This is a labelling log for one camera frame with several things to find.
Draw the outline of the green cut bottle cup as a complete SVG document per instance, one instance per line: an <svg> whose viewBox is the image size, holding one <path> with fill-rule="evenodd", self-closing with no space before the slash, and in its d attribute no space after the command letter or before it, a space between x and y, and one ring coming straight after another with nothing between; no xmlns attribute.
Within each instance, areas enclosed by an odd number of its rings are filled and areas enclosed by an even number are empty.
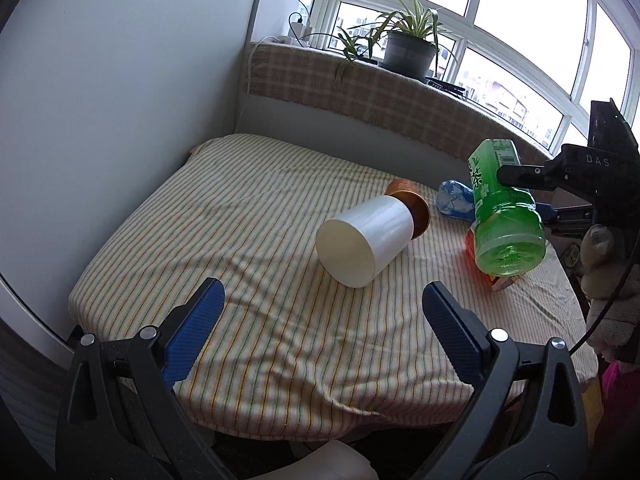
<svg viewBox="0 0 640 480"><path fill-rule="evenodd" d="M508 139L486 139L470 155L475 207L474 258L492 276L520 276L544 260L546 234L533 195L498 180L498 170L517 167L518 151Z"/></svg>

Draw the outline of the striped table cloth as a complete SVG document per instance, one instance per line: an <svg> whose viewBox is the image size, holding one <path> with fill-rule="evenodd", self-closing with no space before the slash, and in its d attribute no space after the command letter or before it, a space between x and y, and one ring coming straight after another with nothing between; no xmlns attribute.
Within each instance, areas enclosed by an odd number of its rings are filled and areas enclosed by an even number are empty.
<svg viewBox="0 0 640 480"><path fill-rule="evenodd" d="M318 227L390 180L264 136L207 141L96 254L70 316L102 340L124 339L160 324L206 278L221 281L224 312L176 395L199 425L270 440L455 420L472 390L424 318L432 281L516 340L578 343L582 309L554 250L495 292L465 251L468 225L441 214L368 286L331 278L314 250Z"/></svg>

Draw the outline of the orange paper cup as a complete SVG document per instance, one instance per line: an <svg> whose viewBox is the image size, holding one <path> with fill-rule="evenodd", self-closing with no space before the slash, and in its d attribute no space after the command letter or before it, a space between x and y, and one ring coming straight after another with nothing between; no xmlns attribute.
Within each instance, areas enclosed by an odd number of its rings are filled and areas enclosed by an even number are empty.
<svg viewBox="0 0 640 480"><path fill-rule="evenodd" d="M413 221L412 238L422 236L431 223L431 211L416 182L397 178L387 185L385 194L401 201L411 214Z"/></svg>

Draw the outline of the blue cut bottle cup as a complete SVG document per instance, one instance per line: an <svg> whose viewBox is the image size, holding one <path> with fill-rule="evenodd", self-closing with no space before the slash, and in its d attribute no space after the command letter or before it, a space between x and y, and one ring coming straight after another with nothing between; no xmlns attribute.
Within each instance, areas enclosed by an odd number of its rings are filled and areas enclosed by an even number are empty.
<svg viewBox="0 0 640 480"><path fill-rule="evenodd" d="M475 220L473 191L457 180L446 180L439 185L436 208L447 217L469 222Z"/></svg>

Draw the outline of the white plastic cup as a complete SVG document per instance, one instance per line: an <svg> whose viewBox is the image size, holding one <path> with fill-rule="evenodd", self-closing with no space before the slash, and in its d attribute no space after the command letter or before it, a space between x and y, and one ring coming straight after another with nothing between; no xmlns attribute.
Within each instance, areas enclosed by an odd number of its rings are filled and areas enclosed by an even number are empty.
<svg viewBox="0 0 640 480"><path fill-rule="evenodd" d="M323 222L316 251L334 280L363 288L408 245L413 229L405 204L393 196L376 196Z"/></svg>

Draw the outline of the potted spider plant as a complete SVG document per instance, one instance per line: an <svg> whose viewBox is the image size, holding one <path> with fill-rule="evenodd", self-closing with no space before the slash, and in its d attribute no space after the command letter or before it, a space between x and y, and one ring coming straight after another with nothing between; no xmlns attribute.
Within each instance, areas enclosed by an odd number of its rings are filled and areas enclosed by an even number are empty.
<svg viewBox="0 0 640 480"><path fill-rule="evenodd" d="M401 76L420 81L442 81L456 57L440 33L445 29L439 10L421 0L395 0L393 9L372 20L332 32L312 32L341 52L345 63L374 63Z"/></svg>

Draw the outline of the brown plaid sill cloth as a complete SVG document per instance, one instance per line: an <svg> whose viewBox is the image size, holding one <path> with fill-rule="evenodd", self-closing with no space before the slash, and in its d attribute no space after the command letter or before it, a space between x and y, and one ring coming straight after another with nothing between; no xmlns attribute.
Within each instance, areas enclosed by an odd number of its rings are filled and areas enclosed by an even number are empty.
<svg viewBox="0 0 640 480"><path fill-rule="evenodd" d="M252 96L356 119L460 160L485 139L513 141L526 164L541 165L550 159L470 104L378 66L283 44L260 44L247 62Z"/></svg>

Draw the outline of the plush toy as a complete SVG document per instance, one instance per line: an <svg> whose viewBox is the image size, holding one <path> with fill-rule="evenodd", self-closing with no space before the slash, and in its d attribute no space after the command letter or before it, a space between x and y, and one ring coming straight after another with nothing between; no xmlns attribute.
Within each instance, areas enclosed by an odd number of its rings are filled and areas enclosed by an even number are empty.
<svg viewBox="0 0 640 480"><path fill-rule="evenodd" d="M590 302L587 314L587 327L590 328L613 295L626 269L626 262L614 234L600 224L592 226L582 239L580 261L584 267L580 284ZM635 264L616 301L588 338L587 344L606 362L618 363L623 372L634 372L639 368L639 357L636 356L632 364L627 364L616 359L615 352L629 341L638 323L639 266Z"/></svg>

